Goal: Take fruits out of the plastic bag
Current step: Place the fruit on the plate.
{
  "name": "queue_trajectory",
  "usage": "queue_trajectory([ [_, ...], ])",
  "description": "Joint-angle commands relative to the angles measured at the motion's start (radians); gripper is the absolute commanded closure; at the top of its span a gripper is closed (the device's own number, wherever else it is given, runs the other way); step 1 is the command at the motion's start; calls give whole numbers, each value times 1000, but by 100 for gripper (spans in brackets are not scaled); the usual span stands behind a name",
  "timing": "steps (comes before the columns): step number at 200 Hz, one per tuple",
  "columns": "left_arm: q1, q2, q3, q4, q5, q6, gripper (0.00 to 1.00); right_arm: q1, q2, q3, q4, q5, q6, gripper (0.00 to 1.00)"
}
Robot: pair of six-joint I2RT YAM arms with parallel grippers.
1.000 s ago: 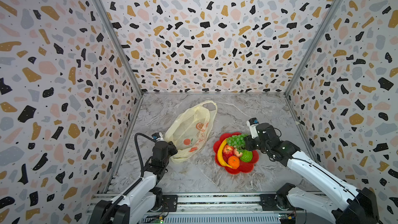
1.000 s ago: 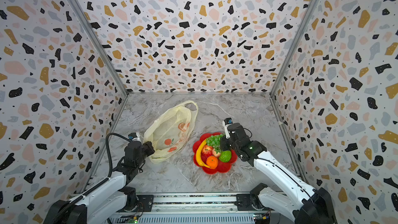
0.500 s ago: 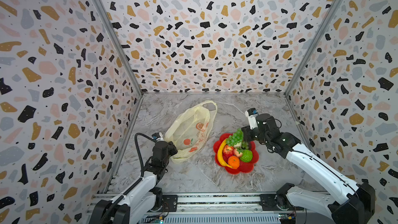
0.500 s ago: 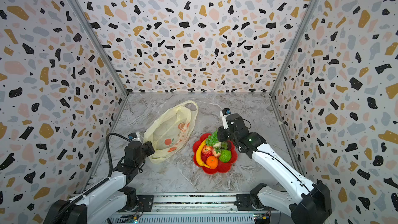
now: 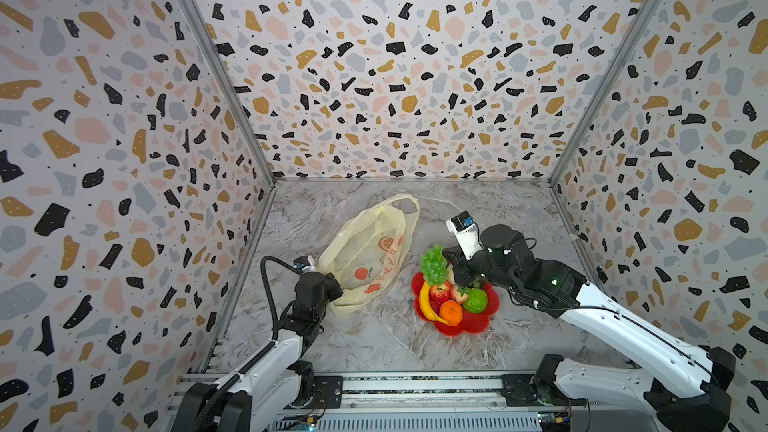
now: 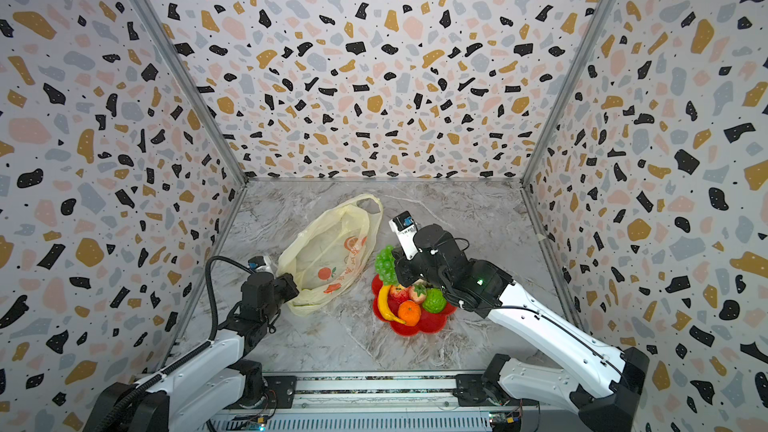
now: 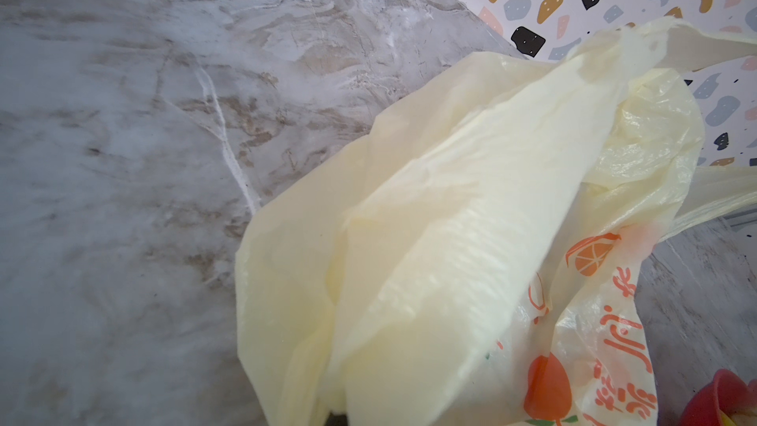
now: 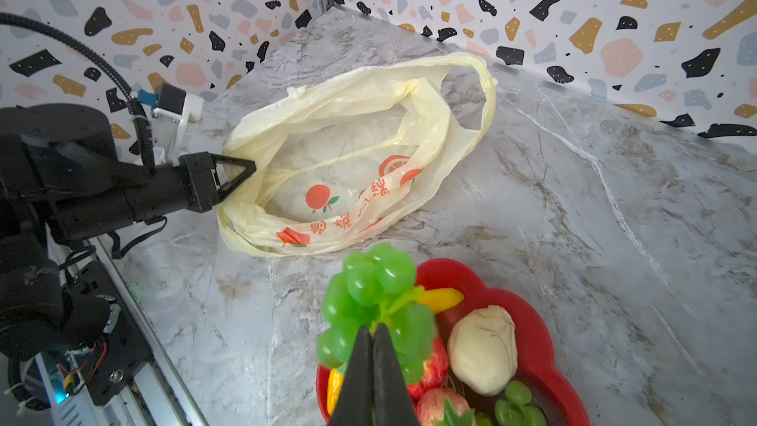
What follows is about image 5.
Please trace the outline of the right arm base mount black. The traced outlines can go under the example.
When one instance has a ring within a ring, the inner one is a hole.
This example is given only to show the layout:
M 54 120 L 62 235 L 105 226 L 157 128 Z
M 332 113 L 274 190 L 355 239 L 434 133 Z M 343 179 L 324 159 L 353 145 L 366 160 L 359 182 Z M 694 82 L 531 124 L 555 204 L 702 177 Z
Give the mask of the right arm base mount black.
M 567 398 L 553 384 L 539 384 L 533 373 L 502 374 L 500 394 L 508 407 L 522 406 L 585 406 L 586 399 Z

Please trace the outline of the red apple toy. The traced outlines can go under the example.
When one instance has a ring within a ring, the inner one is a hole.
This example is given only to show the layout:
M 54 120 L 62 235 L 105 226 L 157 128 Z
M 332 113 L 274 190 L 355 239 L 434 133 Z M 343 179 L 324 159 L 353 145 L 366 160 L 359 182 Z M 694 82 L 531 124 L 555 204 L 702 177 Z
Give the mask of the red apple toy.
M 429 290 L 430 301 L 440 306 L 451 299 L 451 291 L 452 285 L 448 281 L 433 285 Z

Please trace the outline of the yellow banana toy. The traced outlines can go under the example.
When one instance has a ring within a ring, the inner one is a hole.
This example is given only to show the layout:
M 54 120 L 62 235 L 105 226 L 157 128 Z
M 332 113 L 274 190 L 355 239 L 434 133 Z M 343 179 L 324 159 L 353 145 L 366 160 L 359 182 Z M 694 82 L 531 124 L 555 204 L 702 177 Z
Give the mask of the yellow banana toy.
M 421 290 L 419 292 L 419 298 L 418 298 L 421 312 L 423 313 L 424 317 L 429 321 L 448 324 L 448 321 L 442 318 L 431 307 L 429 292 L 430 292 L 429 284 L 427 282 L 423 282 Z

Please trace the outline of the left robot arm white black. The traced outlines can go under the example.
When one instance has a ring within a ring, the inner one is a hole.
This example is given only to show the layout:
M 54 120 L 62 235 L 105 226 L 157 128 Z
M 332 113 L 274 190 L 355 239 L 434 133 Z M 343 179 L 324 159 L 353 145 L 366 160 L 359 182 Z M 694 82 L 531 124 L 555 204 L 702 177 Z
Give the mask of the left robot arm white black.
M 310 271 L 299 277 L 295 293 L 277 320 L 276 337 L 231 373 L 184 393 L 173 431 L 262 431 L 284 409 L 317 403 L 313 366 L 302 357 L 342 288 L 333 275 Z

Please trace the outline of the orange fruit toy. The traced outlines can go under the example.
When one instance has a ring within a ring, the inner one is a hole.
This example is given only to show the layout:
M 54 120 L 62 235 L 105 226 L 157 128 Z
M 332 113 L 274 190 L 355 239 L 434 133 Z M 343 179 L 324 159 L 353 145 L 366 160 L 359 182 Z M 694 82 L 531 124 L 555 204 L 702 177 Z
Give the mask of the orange fruit toy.
M 439 316 L 445 325 L 456 327 L 463 320 L 463 311 L 464 309 L 459 303 L 453 300 L 448 300 L 441 304 Z

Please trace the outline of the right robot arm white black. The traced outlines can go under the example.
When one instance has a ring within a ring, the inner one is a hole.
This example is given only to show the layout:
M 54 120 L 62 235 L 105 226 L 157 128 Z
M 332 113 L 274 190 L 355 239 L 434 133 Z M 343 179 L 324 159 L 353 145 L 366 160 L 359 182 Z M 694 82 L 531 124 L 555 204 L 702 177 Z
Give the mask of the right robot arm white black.
M 458 244 L 442 250 L 457 285 L 505 290 L 511 301 L 578 327 L 633 362 L 631 368 L 580 363 L 547 354 L 530 381 L 540 402 L 597 400 L 654 417 L 667 431 L 722 431 L 730 421 L 734 356 L 703 349 L 648 323 L 582 273 L 535 257 L 507 225 L 480 230 L 461 213 L 446 222 Z

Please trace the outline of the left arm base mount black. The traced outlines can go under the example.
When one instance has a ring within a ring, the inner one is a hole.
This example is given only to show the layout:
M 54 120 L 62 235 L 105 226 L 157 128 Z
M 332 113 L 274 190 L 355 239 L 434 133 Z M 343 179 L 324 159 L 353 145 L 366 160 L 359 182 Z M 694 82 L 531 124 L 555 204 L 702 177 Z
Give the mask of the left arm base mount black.
M 303 377 L 299 382 L 298 396 L 289 403 L 288 408 L 339 409 L 342 403 L 343 383 L 344 378 L 341 375 Z

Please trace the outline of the green grapes bunch toy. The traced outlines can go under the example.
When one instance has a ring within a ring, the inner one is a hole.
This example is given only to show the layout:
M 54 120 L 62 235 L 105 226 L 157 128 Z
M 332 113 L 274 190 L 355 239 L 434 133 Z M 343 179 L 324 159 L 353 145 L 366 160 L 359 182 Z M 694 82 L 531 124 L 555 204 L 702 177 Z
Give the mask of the green grapes bunch toy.
M 448 280 L 448 261 L 443 247 L 436 244 L 428 248 L 421 259 L 421 272 L 429 286 L 441 285 Z

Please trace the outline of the red flower-shaped plate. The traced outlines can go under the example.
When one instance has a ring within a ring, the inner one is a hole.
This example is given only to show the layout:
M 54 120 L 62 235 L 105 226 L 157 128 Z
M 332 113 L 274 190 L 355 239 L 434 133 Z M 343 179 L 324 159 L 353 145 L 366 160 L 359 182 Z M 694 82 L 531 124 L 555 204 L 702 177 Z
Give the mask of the red flower-shaped plate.
M 489 302 L 488 302 L 488 307 L 483 313 L 473 314 L 464 310 L 463 320 L 456 327 L 449 327 L 443 323 L 429 321 L 424 317 L 423 313 L 421 312 L 419 307 L 419 301 L 418 301 L 419 292 L 421 290 L 423 282 L 425 281 L 423 278 L 423 274 L 421 272 L 417 273 L 411 281 L 411 289 L 413 294 L 415 295 L 415 299 L 414 299 L 415 313 L 422 320 L 432 324 L 438 332 L 440 332 L 445 336 L 455 337 L 463 333 L 469 333 L 469 334 L 483 333 L 489 327 L 492 317 L 498 312 L 500 308 L 500 299 L 497 292 L 490 284 L 485 284 L 482 290 L 485 290 L 487 292 Z M 441 305 L 437 306 L 431 301 L 430 301 L 430 304 L 433 310 L 439 314 L 439 309 Z

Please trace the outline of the cream plastic bag orange print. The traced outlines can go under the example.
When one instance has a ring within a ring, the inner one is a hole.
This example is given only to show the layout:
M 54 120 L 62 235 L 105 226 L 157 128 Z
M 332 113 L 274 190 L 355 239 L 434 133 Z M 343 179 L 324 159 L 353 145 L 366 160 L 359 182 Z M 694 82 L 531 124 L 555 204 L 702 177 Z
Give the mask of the cream plastic bag orange print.
M 342 296 L 330 307 L 338 316 L 365 308 L 397 279 L 420 217 L 418 199 L 398 194 L 347 221 L 321 254 L 317 267 L 331 273 Z

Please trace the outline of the lime green bumpy fruit toy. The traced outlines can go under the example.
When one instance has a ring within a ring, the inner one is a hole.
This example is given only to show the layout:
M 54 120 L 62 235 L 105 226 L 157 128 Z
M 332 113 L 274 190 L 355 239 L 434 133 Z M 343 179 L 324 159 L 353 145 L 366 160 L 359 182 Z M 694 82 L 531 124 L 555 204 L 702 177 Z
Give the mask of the lime green bumpy fruit toy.
M 488 307 L 488 295 L 485 290 L 470 288 L 466 290 L 467 299 L 463 303 L 465 311 L 473 314 L 481 314 Z

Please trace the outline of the small red fruit toy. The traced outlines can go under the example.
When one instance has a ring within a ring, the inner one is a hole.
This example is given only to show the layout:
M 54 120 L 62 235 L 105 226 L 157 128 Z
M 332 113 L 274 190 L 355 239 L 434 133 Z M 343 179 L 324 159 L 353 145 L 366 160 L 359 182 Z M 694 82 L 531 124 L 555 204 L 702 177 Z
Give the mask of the small red fruit toy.
M 450 295 L 451 299 L 460 305 L 463 305 L 469 299 L 468 290 L 457 285 L 451 288 Z

